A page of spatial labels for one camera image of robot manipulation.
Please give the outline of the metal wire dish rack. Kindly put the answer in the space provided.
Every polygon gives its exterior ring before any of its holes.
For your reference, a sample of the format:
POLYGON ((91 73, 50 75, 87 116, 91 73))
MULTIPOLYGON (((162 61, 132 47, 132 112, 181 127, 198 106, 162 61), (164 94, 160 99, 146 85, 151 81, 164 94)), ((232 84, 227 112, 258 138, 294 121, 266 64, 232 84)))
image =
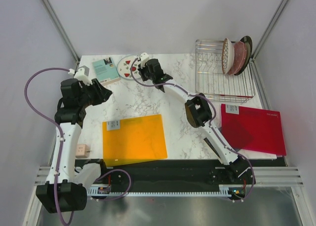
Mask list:
POLYGON ((196 92, 212 101, 245 103, 255 96, 252 70, 247 66, 239 75, 223 74, 223 43, 222 40, 196 40, 196 92))

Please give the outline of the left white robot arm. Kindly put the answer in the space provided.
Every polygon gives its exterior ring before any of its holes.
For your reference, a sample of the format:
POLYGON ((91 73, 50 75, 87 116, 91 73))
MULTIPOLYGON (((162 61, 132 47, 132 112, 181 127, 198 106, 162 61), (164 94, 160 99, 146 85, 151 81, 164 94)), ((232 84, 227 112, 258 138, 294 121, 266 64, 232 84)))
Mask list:
POLYGON ((57 139, 52 165, 45 183, 36 189, 36 196, 49 213, 83 210, 89 188, 95 182, 104 183, 108 179, 103 160, 87 160, 78 174, 75 173, 75 161, 85 109, 106 102, 111 90, 95 78, 89 85, 70 78, 61 82, 61 93, 54 116, 57 139))

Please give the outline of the dark rim beige plate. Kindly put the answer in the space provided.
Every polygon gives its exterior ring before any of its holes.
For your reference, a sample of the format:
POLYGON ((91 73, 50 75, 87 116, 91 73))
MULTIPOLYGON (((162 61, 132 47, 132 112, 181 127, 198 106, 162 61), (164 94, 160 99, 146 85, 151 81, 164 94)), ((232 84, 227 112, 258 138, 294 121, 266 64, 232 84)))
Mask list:
POLYGON ((235 74, 235 76, 240 75, 240 74, 242 74, 244 72, 244 70, 248 66, 248 63, 250 61, 251 54, 252 54, 252 39, 251 39, 251 37, 250 36, 244 36, 240 41, 243 42, 246 45, 247 55, 246 55, 246 59, 245 59, 245 62, 243 64, 243 66, 235 74))

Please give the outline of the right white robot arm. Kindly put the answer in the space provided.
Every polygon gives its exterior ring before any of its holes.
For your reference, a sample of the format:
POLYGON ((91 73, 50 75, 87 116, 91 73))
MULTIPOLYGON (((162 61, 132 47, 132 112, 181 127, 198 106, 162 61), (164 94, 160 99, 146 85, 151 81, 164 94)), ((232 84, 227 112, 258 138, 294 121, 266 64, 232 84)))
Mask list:
POLYGON ((158 59, 150 59, 146 53, 144 56, 136 57, 131 64, 134 67, 134 63, 139 63, 137 71, 142 82, 138 80, 136 82, 145 87, 155 87, 184 103, 188 123, 205 135, 204 141, 227 169, 227 180, 234 184, 242 180, 250 168, 250 163, 245 156, 231 147, 216 126, 214 122, 216 110, 212 103, 204 94, 194 94, 180 86, 172 76, 162 70, 158 59))

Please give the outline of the pink polka dot plate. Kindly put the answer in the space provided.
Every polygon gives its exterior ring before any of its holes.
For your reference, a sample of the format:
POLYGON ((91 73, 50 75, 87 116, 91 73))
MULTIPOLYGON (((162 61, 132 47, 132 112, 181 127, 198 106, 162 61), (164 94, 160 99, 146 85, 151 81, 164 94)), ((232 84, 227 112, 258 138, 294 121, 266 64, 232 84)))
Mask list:
POLYGON ((247 56, 247 46, 244 42, 239 41, 234 44, 234 62, 229 70, 229 75, 236 75, 243 67, 247 56))

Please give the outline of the brown rim floral plate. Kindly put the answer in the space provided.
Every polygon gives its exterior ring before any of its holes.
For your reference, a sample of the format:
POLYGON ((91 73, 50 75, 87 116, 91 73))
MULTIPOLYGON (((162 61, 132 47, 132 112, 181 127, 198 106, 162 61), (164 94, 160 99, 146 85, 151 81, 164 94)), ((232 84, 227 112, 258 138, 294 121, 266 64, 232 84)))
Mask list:
POLYGON ((232 68, 235 58, 235 50, 233 43, 225 38, 222 47, 222 72, 227 74, 232 68))

